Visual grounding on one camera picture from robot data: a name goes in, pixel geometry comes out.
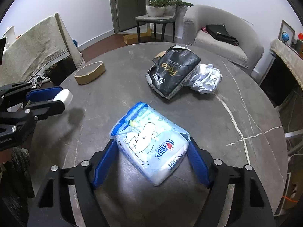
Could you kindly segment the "beige fringed tablecloth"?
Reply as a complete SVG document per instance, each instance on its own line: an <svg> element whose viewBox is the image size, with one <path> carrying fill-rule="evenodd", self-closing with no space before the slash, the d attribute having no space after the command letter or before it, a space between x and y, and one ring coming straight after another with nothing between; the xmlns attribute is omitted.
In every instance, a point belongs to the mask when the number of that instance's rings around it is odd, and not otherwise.
<svg viewBox="0 0 303 227"><path fill-rule="evenodd" d="M285 63L302 89L303 61L298 53L277 38L271 42L270 50Z"/></svg>

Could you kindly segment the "flat cardboard box on floor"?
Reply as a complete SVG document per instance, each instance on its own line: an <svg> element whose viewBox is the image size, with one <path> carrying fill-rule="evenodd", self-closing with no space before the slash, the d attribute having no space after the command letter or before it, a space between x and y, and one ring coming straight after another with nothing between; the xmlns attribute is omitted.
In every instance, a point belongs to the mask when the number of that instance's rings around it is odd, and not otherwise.
<svg viewBox="0 0 303 227"><path fill-rule="evenodd" d="M125 45L133 45L139 43L137 34L129 34L123 36ZM148 28L146 32L140 33L140 42L145 43L152 40L152 30Z"/></svg>

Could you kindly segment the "picture frame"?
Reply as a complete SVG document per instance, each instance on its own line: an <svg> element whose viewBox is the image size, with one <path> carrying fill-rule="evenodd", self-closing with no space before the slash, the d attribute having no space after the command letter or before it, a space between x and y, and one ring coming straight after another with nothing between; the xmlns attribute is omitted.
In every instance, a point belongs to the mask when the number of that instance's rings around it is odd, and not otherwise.
<svg viewBox="0 0 303 227"><path fill-rule="evenodd" d="M283 43L291 46L294 40L295 30L284 20L281 22L278 39Z"/></svg>

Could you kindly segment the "blue white tissue pack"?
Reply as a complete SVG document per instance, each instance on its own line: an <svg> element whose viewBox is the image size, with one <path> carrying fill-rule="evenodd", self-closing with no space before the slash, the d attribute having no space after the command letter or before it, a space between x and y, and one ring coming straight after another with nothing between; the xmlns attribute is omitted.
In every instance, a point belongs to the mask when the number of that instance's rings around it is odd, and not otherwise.
<svg viewBox="0 0 303 227"><path fill-rule="evenodd" d="M159 186L179 166L190 144L188 131L141 101L115 124L110 136L154 186Z"/></svg>

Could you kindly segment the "grey door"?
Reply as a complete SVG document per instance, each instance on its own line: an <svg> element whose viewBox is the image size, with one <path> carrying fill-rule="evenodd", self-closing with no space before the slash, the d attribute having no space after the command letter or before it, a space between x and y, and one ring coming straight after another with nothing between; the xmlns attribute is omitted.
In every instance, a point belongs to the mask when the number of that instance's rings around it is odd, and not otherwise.
<svg viewBox="0 0 303 227"><path fill-rule="evenodd" d="M113 29L124 33L135 28L135 18L146 14L148 0L110 0Z"/></svg>

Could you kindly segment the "black foil snack bag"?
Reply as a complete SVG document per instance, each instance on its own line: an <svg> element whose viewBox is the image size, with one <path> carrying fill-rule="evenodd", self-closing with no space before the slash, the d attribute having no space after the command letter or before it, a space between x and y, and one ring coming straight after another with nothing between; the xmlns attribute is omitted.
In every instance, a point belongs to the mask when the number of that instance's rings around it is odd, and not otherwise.
<svg viewBox="0 0 303 227"><path fill-rule="evenodd" d="M170 100L189 80L201 58L187 47L174 45L153 61L146 80L161 97Z"/></svg>

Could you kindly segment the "cream patterned tablecloth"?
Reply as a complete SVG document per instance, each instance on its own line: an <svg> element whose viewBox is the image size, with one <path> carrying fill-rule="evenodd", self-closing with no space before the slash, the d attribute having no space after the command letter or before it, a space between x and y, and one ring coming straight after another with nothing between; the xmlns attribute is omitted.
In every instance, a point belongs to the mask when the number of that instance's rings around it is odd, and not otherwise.
<svg viewBox="0 0 303 227"><path fill-rule="evenodd" d="M84 63L59 13L21 35L3 54L1 86L31 80L48 63L68 53L77 68Z"/></svg>

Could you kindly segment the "small blue globe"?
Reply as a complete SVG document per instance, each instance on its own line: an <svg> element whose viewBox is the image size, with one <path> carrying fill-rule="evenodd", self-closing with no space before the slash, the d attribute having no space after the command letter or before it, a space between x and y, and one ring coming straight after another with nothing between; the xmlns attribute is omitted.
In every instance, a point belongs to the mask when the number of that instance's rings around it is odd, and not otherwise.
<svg viewBox="0 0 303 227"><path fill-rule="evenodd" d="M286 31L283 31L281 33L281 40L285 44L289 41L289 35L288 35L288 33L286 33Z"/></svg>

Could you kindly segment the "potted green plant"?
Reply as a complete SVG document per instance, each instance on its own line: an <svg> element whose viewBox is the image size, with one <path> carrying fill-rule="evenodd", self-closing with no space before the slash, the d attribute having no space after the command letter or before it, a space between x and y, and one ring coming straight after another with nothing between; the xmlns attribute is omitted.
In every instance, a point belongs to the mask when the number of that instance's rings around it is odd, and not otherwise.
<svg viewBox="0 0 303 227"><path fill-rule="evenodd" d="M173 16L178 7L187 8L192 6L192 3L183 0L149 0L146 11L149 17Z"/></svg>

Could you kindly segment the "grey chair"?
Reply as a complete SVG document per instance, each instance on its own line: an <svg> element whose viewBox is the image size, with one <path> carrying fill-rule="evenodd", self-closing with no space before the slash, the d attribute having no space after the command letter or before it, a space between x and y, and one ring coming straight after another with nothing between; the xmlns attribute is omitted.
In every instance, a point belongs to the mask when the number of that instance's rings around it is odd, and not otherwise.
<svg viewBox="0 0 303 227"><path fill-rule="evenodd" d="M172 41L175 41L177 7L172 5L176 0L149 0L146 14L135 17L137 24L138 43L141 43L140 23L162 24L161 41L164 41L165 28L172 24Z"/></svg>

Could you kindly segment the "white plastic cup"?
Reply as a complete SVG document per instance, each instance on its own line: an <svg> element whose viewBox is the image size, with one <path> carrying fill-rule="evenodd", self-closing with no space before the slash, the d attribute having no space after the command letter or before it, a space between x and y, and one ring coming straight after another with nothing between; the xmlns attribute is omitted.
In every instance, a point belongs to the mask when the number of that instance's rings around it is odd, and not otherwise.
<svg viewBox="0 0 303 227"><path fill-rule="evenodd" d="M73 95L68 89L61 90L53 99L53 101L61 101L65 106L68 106L72 101Z"/></svg>

